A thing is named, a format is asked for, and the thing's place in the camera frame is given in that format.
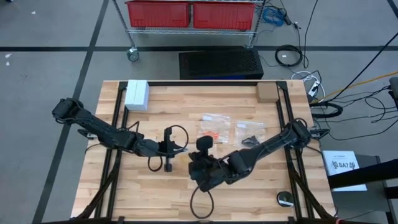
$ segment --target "black metal frame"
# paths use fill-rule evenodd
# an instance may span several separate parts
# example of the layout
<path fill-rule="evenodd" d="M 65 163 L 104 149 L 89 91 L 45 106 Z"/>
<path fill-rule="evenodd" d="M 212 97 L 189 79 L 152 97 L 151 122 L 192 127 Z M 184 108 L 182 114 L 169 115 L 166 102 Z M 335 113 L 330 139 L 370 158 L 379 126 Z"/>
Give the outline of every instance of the black metal frame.
<path fill-rule="evenodd" d="M 252 81 L 248 81 L 248 82 L 231 82 L 231 81 L 224 81 L 224 82 L 215 82 L 215 81 L 202 81 L 202 82 L 190 82 L 190 81 L 179 81 L 179 82 L 149 82 L 150 86 L 256 86 L 258 84 L 258 82 L 252 82 Z M 279 87 L 283 93 L 284 93 L 284 100 L 286 103 L 286 108 L 287 108 L 287 114 L 289 117 L 289 120 L 293 119 L 293 111 L 292 111 L 292 105 L 290 104 L 290 97 L 289 97 L 289 92 L 287 89 L 287 83 L 286 81 L 277 81 L 275 83 L 277 85 L 277 87 Z M 119 87 L 118 87 L 118 95 L 116 97 L 116 104 L 115 104 L 115 109 L 114 109 L 114 114 L 113 114 L 113 120 L 112 120 L 112 125 L 116 126 L 117 122 L 118 122 L 118 114 L 119 114 L 119 109 L 121 106 L 121 96 L 123 91 L 126 89 L 127 87 L 127 82 L 119 82 Z M 284 115 L 283 115 L 283 109 L 282 109 L 282 104 L 281 104 L 281 100 L 280 100 L 280 96 L 279 96 L 279 100 L 276 103 L 277 106 L 277 111 L 278 111 L 278 115 L 279 115 L 279 123 L 281 128 L 283 128 L 283 126 L 285 126 L 285 121 L 284 121 Z M 128 114 L 129 114 L 129 110 L 125 107 L 124 108 L 124 113 L 123 113 L 123 120 L 122 120 L 122 128 L 125 128 L 127 125 L 127 119 L 128 119 Z M 289 164 L 293 164 L 293 160 L 292 160 L 292 156 L 290 153 L 291 148 L 289 147 L 285 147 L 285 155 L 286 155 L 286 163 L 287 163 L 287 167 L 288 167 L 288 172 L 289 172 L 289 179 L 290 179 L 290 187 L 292 190 L 292 195 L 294 197 L 294 208 L 295 208 L 295 214 L 297 218 L 302 218 L 302 211 L 300 208 L 300 202 L 299 202 L 299 194 L 297 192 L 297 185 L 294 181 L 293 178 L 291 178 L 291 173 L 293 172 L 292 170 L 292 166 L 290 166 Z M 300 155 L 300 149 L 295 149 L 295 153 L 297 156 L 297 165 L 298 165 L 298 169 L 300 172 L 300 176 L 302 177 L 303 181 L 305 182 L 305 184 L 307 185 L 307 179 L 305 177 L 305 170 L 304 170 L 304 166 L 303 166 L 303 161 L 301 159 Z M 108 176 L 108 172 L 109 172 L 109 165 L 110 165 L 110 161 L 111 161 L 111 157 L 112 157 L 112 150 L 111 149 L 107 149 L 106 151 L 106 155 L 105 155 L 105 159 L 104 159 L 104 167 L 103 167 L 103 173 L 101 176 L 101 184 L 104 183 L 104 181 L 106 180 L 107 176 Z M 111 186 L 111 193 L 109 195 L 109 200 L 108 200 L 108 208 L 107 208 L 107 212 L 106 212 L 106 217 L 104 217 L 104 219 L 106 220 L 110 220 L 112 219 L 112 214 L 113 214 L 113 207 L 114 207 L 114 200 L 115 200 L 115 196 L 116 196 L 116 189 L 117 189 L 117 183 L 118 183 L 118 174 L 119 174 L 119 168 L 120 168 L 120 163 L 121 163 L 121 158 L 122 158 L 122 152 L 121 151 L 117 151 L 116 153 L 116 158 L 115 158 L 115 164 L 117 168 L 117 172 L 116 172 L 116 176 L 113 179 L 112 182 L 112 186 Z M 307 198 L 305 198 L 305 203 L 307 206 L 307 210 L 308 210 L 308 217 L 309 218 L 313 218 L 313 210 L 312 210 L 312 206 L 310 204 L 310 202 L 307 200 Z M 95 210 L 95 218 L 99 218 L 101 216 L 101 211 L 102 211 L 102 206 L 103 206 L 103 201 L 101 200 Z M 150 223 L 150 224 L 162 224 L 162 223 L 197 223 L 197 221 L 192 221 L 192 222 L 152 222 L 152 221 L 124 221 L 124 220 L 120 220 L 118 222 L 115 223 L 129 223 L 129 224 L 138 224 L 138 223 Z M 243 224 L 243 223 L 275 223 L 275 224 L 290 224 L 290 223 L 294 223 L 294 218 L 293 217 L 288 217 L 287 221 L 281 221 L 281 222 L 212 222 L 212 223 L 222 223 L 222 224 Z"/>

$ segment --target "clear plastic bag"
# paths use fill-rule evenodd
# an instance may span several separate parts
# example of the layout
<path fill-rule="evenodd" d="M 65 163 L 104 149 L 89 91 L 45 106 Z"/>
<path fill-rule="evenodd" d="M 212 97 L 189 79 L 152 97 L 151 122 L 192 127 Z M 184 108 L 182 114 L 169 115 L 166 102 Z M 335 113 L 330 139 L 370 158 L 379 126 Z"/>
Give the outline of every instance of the clear plastic bag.
<path fill-rule="evenodd" d="M 205 113 L 202 116 L 198 138 L 202 136 L 213 137 L 213 142 L 228 142 L 231 118 L 220 114 Z"/>
<path fill-rule="evenodd" d="M 234 146 L 251 148 L 266 140 L 266 125 L 261 122 L 236 121 Z"/>

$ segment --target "wooden tabletop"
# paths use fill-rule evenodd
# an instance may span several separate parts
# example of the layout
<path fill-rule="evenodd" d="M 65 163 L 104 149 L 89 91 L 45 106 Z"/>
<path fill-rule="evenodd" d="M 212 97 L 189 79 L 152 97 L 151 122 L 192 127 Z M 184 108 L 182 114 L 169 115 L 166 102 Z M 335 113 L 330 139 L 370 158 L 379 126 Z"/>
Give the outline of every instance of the wooden tabletop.
<path fill-rule="evenodd" d="M 286 82 L 294 116 L 305 119 L 309 126 L 313 126 L 303 82 L 298 80 Z M 118 81 L 103 83 L 96 109 L 96 116 L 109 124 L 113 117 L 118 85 Z M 118 127 L 121 125 L 123 108 L 122 106 L 120 110 Z M 140 112 L 131 111 L 127 126 L 140 121 L 140 133 L 145 134 L 147 139 L 162 141 L 164 129 L 179 124 L 188 131 L 187 148 L 189 152 L 193 152 L 196 150 L 195 141 L 203 113 L 223 114 L 231 118 L 229 142 L 215 144 L 210 149 L 210 153 L 215 157 L 222 157 L 240 149 L 233 144 L 234 125 L 237 120 L 265 123 L 267 138 L 280 133 L 275 103 L 258 103 L 255 86 L 151 86 L 149 109 Z M 172 140 L 183 145 L 185 134 L 175 129 Z M 96 143 L 98 142 L 90 141 L 89 146 Z M 317 142 L 311 142 L 310 145 L 318 149 Z M 97 192 L 105 152 L 104 147 L 95 146 L 86 153 L 72 217 L 82 212 Z M 188 153 L 177 155 L 171 162 L 173 172 L 166 173 L 163 169 L 151 172 L 147 168 L 147 158 L 124 152 L 113 219 L 125 216 L 126 220 L 196 220 L 189 208 L 190 197 L 197 184 L 190 180 L 188 175 L 190 162 Z M 335 208 L 321 155 L 305 148 L 303 163 L 310 190 L 333 215 Z M 157 166 L 159 159 L 153 158 L 152 167 Z M 215 209 L 209 220 L 285 221 L 288 216 L 295 214 L 293 208 L 281 207 L 276 201 L 277 193 L 284 190 L 291 192 L 285 152 L 279 150 L 260 160 L 249 177 L 232 185 L 221 184 L 211 190 Z M 303 215 L 306 216 L 305 203 L 300 190 L 299 194 Z M 107 201 L 108 195 L 104 198 L 105 205 L 108 204 Z M 211 208 L 208 195 L 200 191 L 197 192 L 193 204 L 198 215 L 206 215 Z"/>

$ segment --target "white box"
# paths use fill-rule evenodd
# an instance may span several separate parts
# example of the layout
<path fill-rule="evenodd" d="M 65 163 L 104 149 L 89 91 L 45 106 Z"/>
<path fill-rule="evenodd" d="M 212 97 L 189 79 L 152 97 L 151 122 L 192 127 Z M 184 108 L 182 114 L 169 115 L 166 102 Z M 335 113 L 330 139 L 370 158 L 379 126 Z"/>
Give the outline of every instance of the white box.
<path fill-rule="evenodd" d="M 124 104 L 132 111 L 148 109 L 149 85 L 147 80 L 129 80 Z"/>

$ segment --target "red storage bin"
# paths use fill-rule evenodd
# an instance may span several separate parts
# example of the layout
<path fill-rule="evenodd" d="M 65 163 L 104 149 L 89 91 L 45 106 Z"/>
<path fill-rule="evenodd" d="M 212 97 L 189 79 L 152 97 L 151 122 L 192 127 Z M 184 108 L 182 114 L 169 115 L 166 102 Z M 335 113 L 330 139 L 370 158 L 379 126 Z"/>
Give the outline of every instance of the red storage bin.
<path fill-rule="evenodd" d="M 130 25 L 132 27 L 188 27 L 187 2 L 130 1 Z"/>
<path fill-rule="evenodd" d="M 193 3 L 194 28 L 251 29 L 255 4 L 252 3 Z"/>

